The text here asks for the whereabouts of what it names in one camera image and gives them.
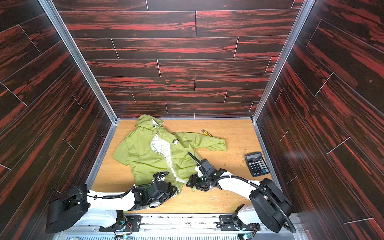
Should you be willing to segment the aluminium corner post left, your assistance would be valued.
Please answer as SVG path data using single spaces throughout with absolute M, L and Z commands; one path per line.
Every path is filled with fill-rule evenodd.
M 115 114 L 114 110 L 112 109 L 110 103 L 108 102 L 105 94 L 103 93 L 101 87 L 99 86 L 94 74 L 92 73 L 90 67 L 88 66 L 85 58 L 81 54 L 78 46 L 76 45 L 73 37 L 71 36 L 68 28 L 66 27 L 62 17 L 60 16 L 59 12 L 57 11 L 53 1 L 49 0 L 38 0 L 39 4 L 43 8 L 44 12 L 46 13 L 47 17 L 53 24 L 54 28 L 56 29 L 57 33 L 59 34 L 60 38 L 62 39 L 63 43 L 67 47 L 68 51 L 70 52 L 71 56 L 75 60 L 75 63 L 81 70 L 83 76 L 85 77 L 86 81 L 90 85 L 91 89 L 93 90 L 95 96 L 101 103 L 103 109 L 105 110 L 107 116 L 109 117 L 110 121 L 113 125 L 116 125 L 118 122 L 118 117 Z

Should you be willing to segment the aluminium front rail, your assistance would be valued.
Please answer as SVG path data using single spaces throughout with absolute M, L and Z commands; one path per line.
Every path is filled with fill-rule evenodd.
M 238 230 L 232 223 L 231 214 L 129 214 L 133 228 L 126 227 L 116 232 L 100 232 L 98 227 L 72 227 L 55 234 L 56 240 L 240 240 L 247 239 L 252 233 L 255 240 L 308 240 L 309 231 L 305 230 L 296 214 L 290 219 L 296 228 L 291 233 L 282 228 L 274 233 L 265 225 L 255 230 L 249 225 Z

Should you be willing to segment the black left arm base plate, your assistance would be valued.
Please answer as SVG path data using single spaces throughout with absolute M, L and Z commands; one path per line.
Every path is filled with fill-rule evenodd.
M 125 215 L 124 220 L 117 220 L 116 223 L 108 228 L 100 227 L 100 232 L 138 232 L 141 227 L 142 216 Z

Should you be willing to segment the black desk calculator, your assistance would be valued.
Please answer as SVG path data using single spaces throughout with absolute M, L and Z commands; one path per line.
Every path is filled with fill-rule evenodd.
M 253 177 L 259 177 L 270 173 L 270 170 L 261 152 L 245 155 L 246 164 Z

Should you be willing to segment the yellow black utility knife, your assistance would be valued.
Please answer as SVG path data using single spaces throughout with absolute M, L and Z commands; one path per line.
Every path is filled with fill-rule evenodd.
M 206 135 L 206 136 L 210 136 L 210 137 L 213 137 L 212 134 L 210 134 L 208 131 L 206 130 L 202 130 L 203 134 Z

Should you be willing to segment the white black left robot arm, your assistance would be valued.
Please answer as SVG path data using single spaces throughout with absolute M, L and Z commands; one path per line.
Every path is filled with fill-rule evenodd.
M 89 191 L 87 185 L 73 186 L 48 205 L 46 233 L 55 234 L 73 226 L 120 227 L 125 211 L 156 208 L 173 197 L 177 187 L 165 181 L 131 187 L 123 193 Z

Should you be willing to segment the aluminium corner post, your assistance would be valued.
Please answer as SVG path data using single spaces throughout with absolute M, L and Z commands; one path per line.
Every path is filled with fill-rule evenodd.
M 47 17 L 53 24 L 54 28 L 56 29 L 57 33 L 59 34 L 60 38 L 62 39 L 63 43 L 67 47 L 68 51 L 70 52 L 71 56 L 75 60 L 75 63 L 81 70 L 83 76 L 85 77 L 86 81 L 90 85 L 91 89 L 93 90 L 95 96 L 101 103 L 103 109 L 105 110 L 107 116 L 109 117 L 110 121 L 113 125 L 116 125 L 118 122 L 118 117 L 115 114 L 114 110 L 112 109 L 110 103 L 108 102 L 105 94 L 103 93 L 101 87 L 99 86 L 94 74 L 92 73 L 90 67 L 88 66 L 85 58 L 81 54 L 78 46 L 76 45 L 73 37 L 71 36 L 68 28 L 66 27 L 62 17 L 60 16 L 59 12 L 57 11 L 53 1 L 49 0 L 38 0 L 39 4 L 43 8 L 44 12 L 46 13 Z
M 269 78 L 269 81 L 267 83 L 267 86 L 265 88 L 265 91 L 261 97 L 261 100 L 259 102 L 259 105 L 256 109 L 256 112 L 253 115 L 253 124 L 256 127 L 257 120 L 262 112 L 262 109 L 264 105 L 266 104 L 268 97 L 270 96 L 274 85 L 276 84 L 276 81 L 278 80 L 278 77 L 280 75 L 280 72 L 282 71 L 284 64 L 286 60 L 288 59 L 288 56 L 290 52 L 292 51 L 292 48 L 311 12 L 311 9 L 313 8 L 313 5 L 316 1 L 315 0 L 305 0 L 303 2 L 302 7 L 299 10 L 298 16 L 293 24 L 293 27 L 288 35 L 288 38 L 286 40 L 285 45 L 283 46 L 282 52 L 279 55 L 279 58 L 276 62 L 276 65 L 271 73 L 271 76 Z

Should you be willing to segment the aluminium corner post right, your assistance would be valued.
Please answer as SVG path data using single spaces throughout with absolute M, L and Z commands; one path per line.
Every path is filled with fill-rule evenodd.
M 284 64 L 286 60 L 288 59 L 288 56 L 290 52 L 292 51 L 292 48 L 311 12 L 311 9 L 313 8 L 313 5 L 316 1 L 315 0 L 305 0 L 303 2 L 302 7 L 299 10 L 298 16 L 293 24 L 293 27 L 288 35 L 288 38 L 286 40 L 285 45 L 283 46 L 282 52 L 279 55 L 279 58 L 276 62 L 276 65 L 271 73 L 271 76 L 269 78 L 269 81 L 267 83 L 267 86 L 265 88 L 265 91 L 261 97 L 261 100 L 259 102 L 259 105 L 256 109 L 256 112 L 253 115 L 253 124 L 256 127 L 257 120 L 262 112 L 262 109 L 264 105 L 266 104 L 268 97 L 270 96 L 274 85 L 276 84 L 276 81 L 278 80 L 278 77 L 280 75 L 280 72 L 282 71 Z

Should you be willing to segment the green zip jacket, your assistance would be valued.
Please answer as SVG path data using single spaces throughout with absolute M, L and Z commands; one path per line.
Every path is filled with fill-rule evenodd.
M 226 141 L 198 133 L 170 133 L 164 122 L 150 115 L 142 115 L 116 148 L 113 159 L 131 166 L 137 185 L 152 182 L 154 174 L 168 172 L 165 181 L 177 187 L 179 194 L 191 175 L 195 175 L 198 157 L 196 149 L 212 152 L 226 151 Z

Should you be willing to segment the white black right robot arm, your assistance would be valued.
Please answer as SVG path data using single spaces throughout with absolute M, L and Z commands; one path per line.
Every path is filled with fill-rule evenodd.
M 186 186 L 203 192 L 218 188 L 248 199 L 251 205 L 240 205 L 232 214 L 233 224 L 239 230 L 262 224 L 274 233 L 279 233 L 282 228 L 296 233 L 290 220 L 292 203 L 270 179 L 250 181 L 220 169 L 210 177 L 192 175 Z

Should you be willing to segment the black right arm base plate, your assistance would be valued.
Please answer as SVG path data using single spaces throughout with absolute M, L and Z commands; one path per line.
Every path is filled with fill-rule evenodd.
M 261 227 L 259 224 L 244 224 L 238 217 L 233 215 L 220 215 L 219 223 L 216 225 L 221 231 L 252 231 L 258 232 Z

